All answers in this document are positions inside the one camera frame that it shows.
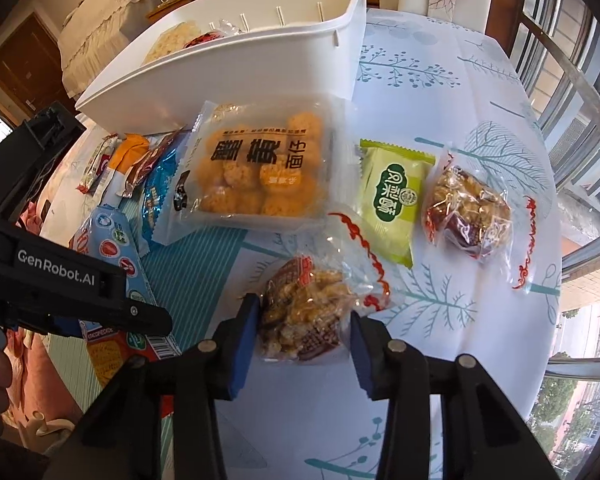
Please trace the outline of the red white cracker pack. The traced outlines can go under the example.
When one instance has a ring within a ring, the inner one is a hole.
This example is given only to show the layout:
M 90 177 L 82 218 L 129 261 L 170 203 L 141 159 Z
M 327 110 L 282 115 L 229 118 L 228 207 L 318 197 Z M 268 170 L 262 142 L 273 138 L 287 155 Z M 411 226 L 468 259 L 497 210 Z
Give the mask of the red white cracker pack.
M 80 322 L 95 376 L 103 387 L 131 356 L 156 362 L 181 353 L 171 335 L 145 332 L 152 318 L 143 305 L 152 306 L 156 298 L 140 264 L 129 221 L 119 209 L 96 207 L 69 247 L 105 265 L 106 272 L 95 280 L 102 307 Z

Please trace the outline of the walnut date packet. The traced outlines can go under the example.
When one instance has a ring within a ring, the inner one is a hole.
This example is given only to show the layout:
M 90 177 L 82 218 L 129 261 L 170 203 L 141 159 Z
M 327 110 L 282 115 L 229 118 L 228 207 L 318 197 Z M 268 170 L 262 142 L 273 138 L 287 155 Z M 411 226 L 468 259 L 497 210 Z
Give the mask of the walnut date packet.
M 462 165 L 449 148 L 427 178 L 422 227 L 428 242 L 456 249 L 513 290 L 531 288 L 538 221 L 534 197 L 516 204 L 502 177 Z
M 272 363 L 324 361 L 348 344 L 351 315 L 391 306 L 386 265 L 370 225 L 342 207 L 298 236 L 294 254 L 265 282 L 260 357 Z

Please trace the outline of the clear bag rice puff snack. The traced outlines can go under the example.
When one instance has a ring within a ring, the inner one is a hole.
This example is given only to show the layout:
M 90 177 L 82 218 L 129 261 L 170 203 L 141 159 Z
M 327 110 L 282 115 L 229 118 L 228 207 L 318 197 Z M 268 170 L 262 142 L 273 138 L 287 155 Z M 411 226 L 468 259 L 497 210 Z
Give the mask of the clear bag rice puff snack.
M 181 22 L 165 30 L 146 54 L 143 65 L 163 58 L 186 47 L 189 41 L 201 35 L 201 29 L 194 21 Z

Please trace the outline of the teal striped placemat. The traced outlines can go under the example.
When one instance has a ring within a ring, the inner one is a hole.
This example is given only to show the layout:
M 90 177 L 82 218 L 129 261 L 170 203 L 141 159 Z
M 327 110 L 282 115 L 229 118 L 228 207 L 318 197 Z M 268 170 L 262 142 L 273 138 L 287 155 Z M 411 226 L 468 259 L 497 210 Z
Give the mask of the teal striped placemat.
M 151 289 L 151 300 L 172 315 L 172 344 L 186 350 L 208 332 L 226 280 L 230 275 L 243 230 L 204 228 L 169 246 L 146 250 L 140 235 L 140 206 L 125 200 L 121 213 L 126 218 L 126 239 L 142 266 L 140 281 Z M 102 391 L 81 336 L 47 336 L 46 350 L 59 377 L 81 410 L 90 407 Z

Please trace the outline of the blue candy bar wrapper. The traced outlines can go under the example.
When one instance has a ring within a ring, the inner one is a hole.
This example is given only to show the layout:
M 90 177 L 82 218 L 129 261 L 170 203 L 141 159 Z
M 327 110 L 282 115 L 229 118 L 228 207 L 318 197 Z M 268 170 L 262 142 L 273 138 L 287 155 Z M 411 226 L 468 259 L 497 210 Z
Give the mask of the blue candy bar wrapper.
M 137 249 L 140 257 L 160 246 L 152 236 L 189 137 L 189 131 L 179 133 L 162 152 L 144 181 L 138 210 Z

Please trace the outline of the brown chocolate wafer packet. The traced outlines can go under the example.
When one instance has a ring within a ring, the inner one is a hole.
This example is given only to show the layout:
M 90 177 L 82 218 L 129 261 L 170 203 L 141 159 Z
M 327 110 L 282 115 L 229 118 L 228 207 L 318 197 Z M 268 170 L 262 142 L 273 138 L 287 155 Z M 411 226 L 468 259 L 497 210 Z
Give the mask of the brown chocolate wafer packet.
M 182 133 L 182 129 L 175 130 L 163 134 L 157 141 L 151 141 L 146 153 L 126 170 L 120 188 L 117 190 L 117 196 L 131 198 L 135 189 L 146 180 L 148 174 L 154 169 L 160 157 L 178 140 Z

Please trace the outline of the orange snack packet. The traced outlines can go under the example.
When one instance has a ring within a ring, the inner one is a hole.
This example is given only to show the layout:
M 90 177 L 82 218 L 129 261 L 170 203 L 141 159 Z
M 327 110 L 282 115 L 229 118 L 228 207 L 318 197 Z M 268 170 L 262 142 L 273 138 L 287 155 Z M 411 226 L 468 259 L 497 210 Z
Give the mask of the orange snack packet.
M 108 168 L 126 174 L 143 156 L 148 153 L 149 140 L 140 134 L 128 133 L 114 151 Z

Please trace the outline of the green pineapple cake packet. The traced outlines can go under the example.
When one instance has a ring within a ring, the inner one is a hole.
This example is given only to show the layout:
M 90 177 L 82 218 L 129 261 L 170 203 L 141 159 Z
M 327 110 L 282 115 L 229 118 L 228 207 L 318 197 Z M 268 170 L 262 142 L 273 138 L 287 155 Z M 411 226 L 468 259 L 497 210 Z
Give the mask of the green pineapple cake packet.
M 358 214 L 375 232 L 379 251 L 411 269 L 413 236 L 425 182 L 434 155 L 402 146 L 360 141 L 361 187 Z

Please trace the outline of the orange puff balls snack bag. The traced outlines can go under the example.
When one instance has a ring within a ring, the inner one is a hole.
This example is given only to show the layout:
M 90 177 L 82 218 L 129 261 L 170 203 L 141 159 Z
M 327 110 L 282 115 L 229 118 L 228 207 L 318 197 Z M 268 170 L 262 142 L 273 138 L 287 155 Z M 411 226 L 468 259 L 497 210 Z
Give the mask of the orange puff balls snack bag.
M 351 102 L 205 102 L 170 189 L 169 229 L 313 229 L 358 187 Z

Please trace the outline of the tree print tablecloth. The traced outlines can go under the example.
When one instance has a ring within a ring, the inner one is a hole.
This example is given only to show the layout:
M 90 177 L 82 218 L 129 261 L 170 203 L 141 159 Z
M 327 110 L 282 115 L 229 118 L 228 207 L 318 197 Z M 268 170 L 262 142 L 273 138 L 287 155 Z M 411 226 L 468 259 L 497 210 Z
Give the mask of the tree print tablecloth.
M 550 479 L 526 425 L 559 287 L 556 188 L 492 39 L 364 20 L 354 96 L 208 96 L 143 189 L 73 247 L 125 270 L 164 338 L 133 356 L 51 479 Z

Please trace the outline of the white lace covered furniture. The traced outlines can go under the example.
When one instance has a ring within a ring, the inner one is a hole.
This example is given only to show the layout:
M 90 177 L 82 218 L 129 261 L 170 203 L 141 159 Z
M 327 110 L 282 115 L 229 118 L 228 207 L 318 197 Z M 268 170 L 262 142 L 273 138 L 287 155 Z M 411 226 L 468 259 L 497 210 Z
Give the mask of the white lace covered furniture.
M 146 15 L 162 0 L 83 0 L 58 38 L 62 84 L 76 99 L 148 27 Z

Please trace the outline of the white plastic bin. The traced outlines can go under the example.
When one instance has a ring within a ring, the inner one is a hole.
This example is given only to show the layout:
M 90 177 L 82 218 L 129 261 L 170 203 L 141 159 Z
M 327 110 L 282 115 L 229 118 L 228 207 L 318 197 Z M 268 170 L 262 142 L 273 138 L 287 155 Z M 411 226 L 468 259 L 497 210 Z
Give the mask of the white plastic bin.
M 239 34 L 143 65 L 158 37 L 181 22 Z M 76 107 L 109 132 L 153 134 L 191 122 L 202 104 L 276 96 L 353 96 L 366 0 L 195 0 L 166 14 L 124 48 Z

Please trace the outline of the metal window bars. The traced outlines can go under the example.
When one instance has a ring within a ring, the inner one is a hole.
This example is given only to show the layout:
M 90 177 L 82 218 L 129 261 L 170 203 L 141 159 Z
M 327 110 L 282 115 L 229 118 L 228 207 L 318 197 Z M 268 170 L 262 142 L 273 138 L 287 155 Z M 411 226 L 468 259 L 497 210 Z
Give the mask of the metal window bars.
M 600 358 L 600 19 L 586 0 L 524 0 L 510 55 L 557 190 L 562 296 L 550 356 Z

